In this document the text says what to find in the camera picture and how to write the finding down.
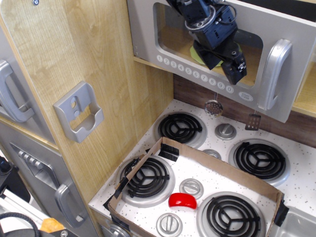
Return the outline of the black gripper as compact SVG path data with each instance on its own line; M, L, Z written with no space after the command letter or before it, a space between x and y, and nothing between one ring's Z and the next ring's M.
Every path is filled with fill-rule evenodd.
M237 32L237 12L228 3L206 7L208 13L189 23L190 34L195 39L194 48L208 69L212 70L220 61L226 78L236 85L247 76L246 60L234 42Z

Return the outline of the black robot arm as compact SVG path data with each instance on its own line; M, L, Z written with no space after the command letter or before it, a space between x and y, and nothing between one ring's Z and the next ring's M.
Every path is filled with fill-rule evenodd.
M209 69L220 64L232 85L247 75L244 54L235 42L237 11L232 5L223 0L169 0L168 4L184 18L193 47Z

